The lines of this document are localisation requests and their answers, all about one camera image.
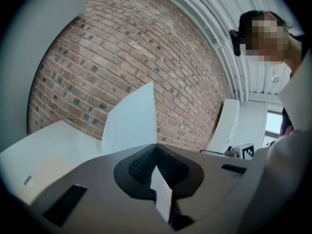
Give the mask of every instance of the paper sheet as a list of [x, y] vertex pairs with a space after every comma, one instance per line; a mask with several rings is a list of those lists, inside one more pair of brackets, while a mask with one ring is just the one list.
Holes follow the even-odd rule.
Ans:
[[152, 173], [151, 189], [156, 191], [156, 209], [162, 218], [168, 222], [171, 209], [172, 190], [167, 185], [157, 166]]
[[153, 83], [129, 94], [108, 114], [101, 154], [107, 155], [145, 144], [156, 144]]
[[290, 81], [278, 94], [295, 130], [312, 129], [311, 49]]

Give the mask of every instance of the person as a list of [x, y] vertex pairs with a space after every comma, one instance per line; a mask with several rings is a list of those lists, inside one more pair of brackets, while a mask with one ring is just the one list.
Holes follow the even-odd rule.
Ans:
[[[260, 61], [272, 64], [286, 63], [292, 71], [291, 77], [308, 50], [305, 36], [290, 34], [286, 22], [271, 11], [252, 10], [242, 14], [238, 31], [233, 35], [232, 30], [230, 35], [235, 55], [240, 55], [239, 44], [245, 44], [246, 55], [257, 56]], [[282, 116], [279, 135], [289, 135], [293, 125], [285, 108]]]

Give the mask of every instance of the gray machine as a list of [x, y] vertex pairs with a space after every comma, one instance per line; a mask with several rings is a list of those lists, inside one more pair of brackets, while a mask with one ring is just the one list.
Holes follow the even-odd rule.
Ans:
[[[312, 131], [294, 132], [253, 159], [145, 145], [91, 159], [50, 185], [31, 210], [55, 233], [250, 233], [298, 188]], [[173, 190], [170, 221], [149, 188], [157, 165]]]

